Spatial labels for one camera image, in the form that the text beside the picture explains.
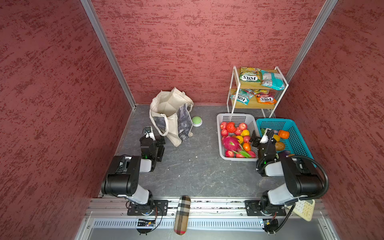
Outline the orange tangerine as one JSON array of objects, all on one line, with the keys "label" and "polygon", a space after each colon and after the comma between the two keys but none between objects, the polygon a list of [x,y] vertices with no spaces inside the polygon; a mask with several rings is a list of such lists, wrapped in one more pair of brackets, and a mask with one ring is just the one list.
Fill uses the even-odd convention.
[{"label": "orange tangerine", "polygon": [[243,143],[243,149],[246,152],[251,151],[252,150],[251,144],[250,143]]}]

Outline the cream canvas tote bag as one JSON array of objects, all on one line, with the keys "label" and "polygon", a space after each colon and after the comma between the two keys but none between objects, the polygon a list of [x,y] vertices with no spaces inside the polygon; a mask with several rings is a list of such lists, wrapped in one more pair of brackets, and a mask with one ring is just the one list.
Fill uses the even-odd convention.
[{"label": "cream canvas tote bag", "polygon": [[162,137],[178,147],[193,136],[193,106],[193,100],[177,88],[161,91],[150,104],[151,122]]}]

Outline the pink dragon fruit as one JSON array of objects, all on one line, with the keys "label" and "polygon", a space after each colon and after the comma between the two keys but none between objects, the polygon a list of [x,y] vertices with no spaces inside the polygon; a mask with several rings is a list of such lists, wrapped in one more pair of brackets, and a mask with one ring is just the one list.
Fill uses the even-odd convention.
[{"label": "pink dragon fruit", "polygon": [[233,152],[236,156],[241,155],[244,158],[252,158],[252,156],[244,150],[242,145],[239,143],[239,140],[234,137],[224,137],[222,139],[222,144],[227,151]]}]

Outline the red bell pepper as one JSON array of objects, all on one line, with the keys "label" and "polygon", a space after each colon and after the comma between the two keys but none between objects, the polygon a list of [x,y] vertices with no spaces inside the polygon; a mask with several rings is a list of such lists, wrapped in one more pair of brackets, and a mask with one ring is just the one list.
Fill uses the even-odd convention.
[{"label": "red bell pepper", "polygon": [[226,130],[229,133],[235,133],[237,130],[237,127],[234,122],[227,123]]}]

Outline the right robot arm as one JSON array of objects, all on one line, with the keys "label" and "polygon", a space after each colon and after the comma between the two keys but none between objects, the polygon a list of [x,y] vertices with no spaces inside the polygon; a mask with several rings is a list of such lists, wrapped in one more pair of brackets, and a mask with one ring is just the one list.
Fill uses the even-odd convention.
[{"label": "right robot arm", "polygon": [[314,159],[301,155],[278,154],[274,131],[266,129],[258,145],[257,172],[263,177],[284,177],[281,186],[265,191],[256,210],[265,216],[278,212],[279,206],[322,197],[330,186],[325,169]]}]

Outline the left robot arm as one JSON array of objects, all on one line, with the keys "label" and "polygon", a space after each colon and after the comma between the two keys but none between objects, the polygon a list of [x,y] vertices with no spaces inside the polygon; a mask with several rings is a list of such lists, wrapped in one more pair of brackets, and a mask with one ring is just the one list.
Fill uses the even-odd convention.
[{"label": "left robot arm", "polygon": [[127,201],[128,216],[157,216],[158,210],[151,191],[139,185],[140,173],[150,173],[162,161],[165,140],[163,137],[140,138],[141,155],[114,156],[101,184],[101,192]]}]

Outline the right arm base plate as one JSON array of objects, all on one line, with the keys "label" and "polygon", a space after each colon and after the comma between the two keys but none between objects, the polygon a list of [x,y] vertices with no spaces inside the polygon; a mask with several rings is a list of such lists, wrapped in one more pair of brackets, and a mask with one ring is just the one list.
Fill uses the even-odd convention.
[{"label": "right arm base plate", "polygon": [[284,206],[276,206],[267,202],[260,203],[260,200],[245,200],[245,209],[247,216],[265,216],[265,217],[283,217],[286,216],[286,210]]}]

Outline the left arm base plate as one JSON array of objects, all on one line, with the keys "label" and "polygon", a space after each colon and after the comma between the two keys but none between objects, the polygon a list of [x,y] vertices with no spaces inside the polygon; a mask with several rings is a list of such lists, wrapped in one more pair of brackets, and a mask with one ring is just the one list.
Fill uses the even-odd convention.
[{"label": "left arm base plate", "polygon": [[144,216],[144,217],[161,217],[165,216],[168,211],[168,200],[150,200],[146,205],[139,205],[130,202],[128,206],[128,216]]}]

